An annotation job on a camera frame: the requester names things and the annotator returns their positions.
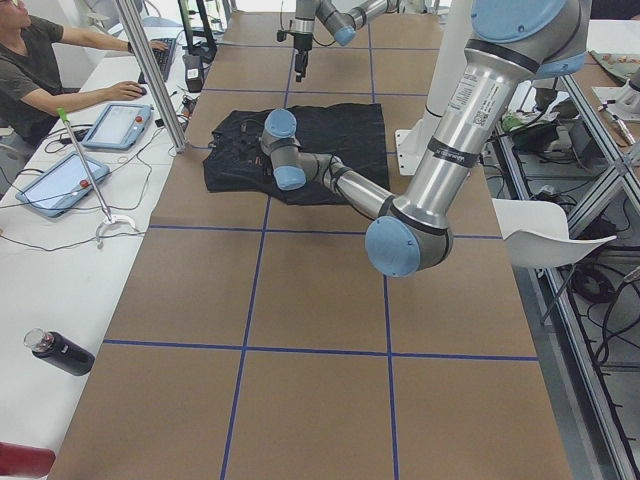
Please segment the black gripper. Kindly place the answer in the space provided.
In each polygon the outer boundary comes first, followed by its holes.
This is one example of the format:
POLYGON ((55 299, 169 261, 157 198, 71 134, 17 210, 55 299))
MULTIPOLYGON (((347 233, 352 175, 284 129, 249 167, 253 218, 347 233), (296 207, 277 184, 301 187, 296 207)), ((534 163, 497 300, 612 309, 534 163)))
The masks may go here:
POLYGON ((309 52, 313 47, 312 33, 298 33, 289 30, 280 29, 277 31, 277 41, 284 42, 287 36, 292 36, 294 41, 294 49, 296 50, 294 57, 294 72, 296 83, 301 82, 301 74, 305 73, 308 66, 309 52))

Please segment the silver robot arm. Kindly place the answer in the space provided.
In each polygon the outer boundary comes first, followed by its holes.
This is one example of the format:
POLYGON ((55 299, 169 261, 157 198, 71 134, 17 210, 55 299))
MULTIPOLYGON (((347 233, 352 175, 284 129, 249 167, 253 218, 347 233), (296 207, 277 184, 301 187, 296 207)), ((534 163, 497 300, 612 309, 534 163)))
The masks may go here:
POLYGON ((343 13, 330 0, 299 0, 293 19, 287 27, 280 27, 276 40, 284 42, 288 36, 293 38, 295 81, 300 83, 306 77, 316 20, 330 33, 334 43, 345 46, 355 38, 357 30, 380 15, 397 13, 399 8, 399 1, 364 1, 343 13))
POLYGON ((443 262, 453 244, 446 213, 517 86, 579 70, 590 13, 588 1, 473 2, 466 68, 409 187, 399 196, 336 155, 302 152, 294 115, 273 110, 260 144, 278 188, 291 191, 317 181, 370 217, 365 249, 388 277, 409 276, 443 262))

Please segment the person's right hand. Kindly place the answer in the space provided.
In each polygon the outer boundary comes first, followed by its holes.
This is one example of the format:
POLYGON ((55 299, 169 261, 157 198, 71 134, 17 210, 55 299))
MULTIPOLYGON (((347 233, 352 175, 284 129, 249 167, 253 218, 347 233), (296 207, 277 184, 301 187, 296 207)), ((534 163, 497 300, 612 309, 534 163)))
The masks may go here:
POLYGON ((122 81, 112 86, 104 88, 102 94, 105 101, 129 101, 139 99, 141 97, 134 96, 133 90, 136 90, 141 84, 133 81, 122 81))

